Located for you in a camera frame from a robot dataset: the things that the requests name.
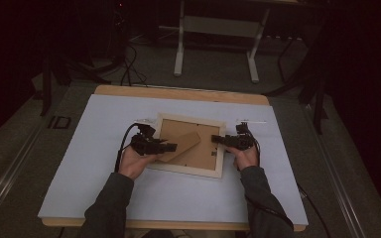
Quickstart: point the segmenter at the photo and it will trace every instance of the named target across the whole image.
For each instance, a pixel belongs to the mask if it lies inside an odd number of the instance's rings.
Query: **hand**
[[[156,161],[161,156],[162,155],[140,156],[132,147],[128,146],[123,152],[118,173],[135,180],[149,163]]]
[[[243,171],[246,167],[259,166],[256,147],[251,147],[246,151],[240,151],[234,147],[227,147],[226,150],[235,156],[234,166],[239,171]]]

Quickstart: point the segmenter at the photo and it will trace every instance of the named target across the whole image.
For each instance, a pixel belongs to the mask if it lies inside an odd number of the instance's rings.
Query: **white paper sheet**
[[[39,217],[83,218],[113,171],[127,128],[136,119],[155,119],[159,112],[225,121],[228,135],[236,135],[236,120],[266,121],[249,124],[261,145],[261,166],[289,218],[308,225],[272,107],[106,95],[90,97]],[[127,142],[136,132],[129,133]],[[227,153],[222,178],[146,169],[135,181],[127,218],[247,222],[243,187],[232,163]]]

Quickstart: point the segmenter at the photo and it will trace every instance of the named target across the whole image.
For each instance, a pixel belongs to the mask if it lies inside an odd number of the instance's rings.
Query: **gray sleeve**
[[[133,187],[130,178],[112,173],[95,202],[85,211],[78,237],[124,237],[126,206]]]
[[[294,237],[293,227],[285,220],[260,209],[267,207],[283,215],[286,214],[280,201],[271,193],[264,170],[255,166],[245,168],[241,172],[241,182],[245,190],[252,237]]]

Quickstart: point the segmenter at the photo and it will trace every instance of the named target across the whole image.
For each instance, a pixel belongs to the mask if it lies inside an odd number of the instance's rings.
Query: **brown cardboard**
[[[211,142],[211,135],[218,135],[219,127],[164,119],[160,138],[175,138],[191,132],[198,133],[200,142],[167,164],[215,171],[217,145]]]
[[[181,153],[187,151],[188,149],[192,148],[193,146],[195,146],[196,144],[200,142],[200,137],[196,131],[193,131],[193,132],[190,132],[190,133],[187,133],[172,139],[170,138],[163,138],[163,139],[167,139],[168,140],[167,143],[178,144],[178,146],[175,152],[165,152],[163,156],[159,158],[159,161],[162,161],[162,162],[168,162],[174,159]]]

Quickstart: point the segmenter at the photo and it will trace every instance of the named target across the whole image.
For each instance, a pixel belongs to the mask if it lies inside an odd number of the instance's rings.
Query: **floor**
[[[197,88],[208,90],[261,93],[283,85],[276,65],[285,43],[277,39],[261,42],[256,62],[261,82],[249,80],[246,56],[240,48],[227,48],[186,41],[184,71],[173,76],[176,56],[172,32],[157,45],[133,43],[136,60],[131,80],[155,86]],[[286,75],[301,62],[306,53],[297,42],[283,59]],[[128,50],[132,60],[134,51]],[[102,76],[119,84],[125,68]],[[18,173],[0,201],[0,237],[58,237],[57,227],[46,227],[37,217],[47,188],[64,157],[87,99],[96,84],[72,73],[70,87],[54,83],[54,107],[48,117],[41,118],[41,101],[29,100],[0,129],[0,178],[11,163],[23,157]],[[40,85],[41,76],[33,79]],[[269,98],[279,122],[296,180],[314,202],[332,237],[381,237],[381,200],[365,170],[344,125],[325,98],[328,119],[322,120],[323,135],[312,126],[311,105],[297,100],[295,88],[278,97]],[[52,116],[68,116],[71,125],[66,130],[47,128]],[[26,148],[26,142],[32,146]],[[310,225],[296,237],[326,237],[323,225],[307,198],[303,198]],[[77,228],[64,230],[63,237],[74,237]],[[190,231],[191,237],[233,237],[233,232]]]

